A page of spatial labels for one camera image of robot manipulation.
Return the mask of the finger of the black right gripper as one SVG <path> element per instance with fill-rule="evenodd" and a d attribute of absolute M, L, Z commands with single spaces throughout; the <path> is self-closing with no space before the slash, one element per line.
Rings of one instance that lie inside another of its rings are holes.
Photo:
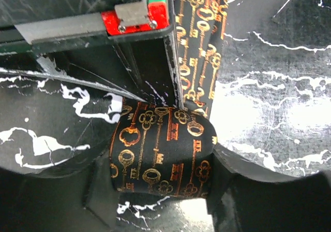
<path fill-rule="evenodd" d="M 159 106 L 183 107 L 176 36 L 67 51 L 68 70 Z"/>

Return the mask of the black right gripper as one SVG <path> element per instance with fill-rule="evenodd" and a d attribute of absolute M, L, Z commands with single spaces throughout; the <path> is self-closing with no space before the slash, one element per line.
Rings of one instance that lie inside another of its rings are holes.
<path fill-rule="evenodd" d="M 1 0 L 1 73 L 49 78 L 143 101 L 133 90 L 70 63 L 33 56 L 39 43 L 122 36 L 170 26 L 171 0 Z"/>

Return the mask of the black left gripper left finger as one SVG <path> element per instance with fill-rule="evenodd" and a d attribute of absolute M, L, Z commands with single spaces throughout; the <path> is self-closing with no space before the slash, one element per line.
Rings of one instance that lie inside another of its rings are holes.
<path fill-rule="evenodd" d="M 1 169 L 1 231 L 115 231 L 109 142 L 39 174 Z"/>

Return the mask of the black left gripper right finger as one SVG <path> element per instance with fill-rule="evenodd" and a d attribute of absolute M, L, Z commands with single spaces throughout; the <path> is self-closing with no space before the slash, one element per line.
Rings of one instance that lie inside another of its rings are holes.
<path fill-rule="evenodd" d="M 293 177 L 217 144 L 207 211 L 215 231 L 330 231 L 330 171 Z"/>

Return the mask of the black key pattern tie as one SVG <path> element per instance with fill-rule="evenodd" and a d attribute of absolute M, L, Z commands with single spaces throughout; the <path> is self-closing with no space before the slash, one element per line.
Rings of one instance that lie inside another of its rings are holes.
<path fill-rule="evenodd" d="M 228 0 L 174 0 L 183 108 L 125 98 L 110 146 L 122 192 L 206 198 L 217 135 L 209 121 L 222 60 Z"/>

